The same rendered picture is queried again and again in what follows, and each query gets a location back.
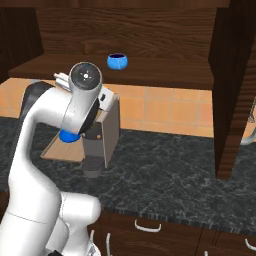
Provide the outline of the blue mug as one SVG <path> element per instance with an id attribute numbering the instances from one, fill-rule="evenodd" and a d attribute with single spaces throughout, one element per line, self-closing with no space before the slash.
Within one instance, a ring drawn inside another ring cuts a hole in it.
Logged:
<path id="1" fill-rule="evenodd" d="M 107 66 L 112 70 L 123 70 L 128 66 L 128 58 L 123 53 L 113 53 L 107 57 Z"/>

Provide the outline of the dark wood wall cabinet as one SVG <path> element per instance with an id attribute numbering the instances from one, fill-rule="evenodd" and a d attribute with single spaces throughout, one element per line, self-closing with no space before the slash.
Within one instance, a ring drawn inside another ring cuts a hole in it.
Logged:
<path id="1" fill-rule="evenodd" d="M 50 79 L 80 61 L 96 64 L 107 84 L 209 90 L 208 55 L 219 8 L 230 0 L 0 0 L 34 8 L 44 53 L 9 71 Z M 128 66 L 112 70 L 107 57 Z"/>

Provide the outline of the dark wood drawer front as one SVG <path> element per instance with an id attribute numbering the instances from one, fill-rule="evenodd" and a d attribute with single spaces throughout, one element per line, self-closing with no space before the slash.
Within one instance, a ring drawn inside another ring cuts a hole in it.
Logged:
<path id="1" fill-rule="evenodd" d="M 137 224 L 148 228 L 158 228 L 158 233 L 137 230 Z M 124 214 L 103 211 L 100 226 L 105 241 L 110 233 L 112 256 L 196 256 L 201 229 L 198 227 L 152 220 Z"/>
<path id="2" fill-rule="evenodd" d="M 202 229 L 196 256 L 256 256 L 256 251 L 247 247 L 245 240 L 256 247 L 256 236 L 232 234 L 223 231 Z"/>

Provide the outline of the grey coffee machine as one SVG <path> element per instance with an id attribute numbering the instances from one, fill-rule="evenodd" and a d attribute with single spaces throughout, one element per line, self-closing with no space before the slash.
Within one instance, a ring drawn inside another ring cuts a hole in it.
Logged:
<path id="1" fill-rule="evenodd" d="M 91 128 L 82 136 L 84 160 L 82 170 L 96 178 L 108 166 L 120 134 L 119 97 L 103 87 L 99 94 L 100 111 Z"/>

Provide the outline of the tan wooden tray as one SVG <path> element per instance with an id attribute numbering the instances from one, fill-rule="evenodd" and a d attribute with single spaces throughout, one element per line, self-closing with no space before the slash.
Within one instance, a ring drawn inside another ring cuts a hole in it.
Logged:
<path id="1" fill-rule="evenodd" d="M 56 135 L 41 154 L 43 159 L 67 162 L 81 162 L 84 159 L 82 139 L 72 143 L 65 143 Z"/>

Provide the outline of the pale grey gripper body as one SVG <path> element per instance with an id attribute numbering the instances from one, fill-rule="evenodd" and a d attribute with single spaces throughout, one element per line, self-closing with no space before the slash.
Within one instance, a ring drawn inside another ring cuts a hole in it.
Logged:
<path id="1" fill-rule="evenodd" d="M 55 82 L 58 86 L 62 87 L 63 89 L 69 91 L 69 83 L 68 78 L 69 76 L 64 73 L 55 73 L 54 74 Z"/>

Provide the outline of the narrow dark wood cabinet door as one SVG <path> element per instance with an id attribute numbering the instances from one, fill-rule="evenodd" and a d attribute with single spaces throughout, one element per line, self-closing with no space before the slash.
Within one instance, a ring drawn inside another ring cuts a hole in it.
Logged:
<path id="1" fill-rule="evenodd" d="M 0 7 L 0 83 L 11 69 L 43 53 L 35 9 Z"/>

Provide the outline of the wide dark wood cabinet door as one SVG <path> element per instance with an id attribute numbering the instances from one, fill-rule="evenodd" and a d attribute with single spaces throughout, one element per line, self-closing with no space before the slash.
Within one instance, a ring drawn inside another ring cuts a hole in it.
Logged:
<path id="1" fill-rule="evenodd" d="M 215 173 L 227 180 L 256 97 L 256 0 L 230 0 L 217 10 L 208 61 Z"/>

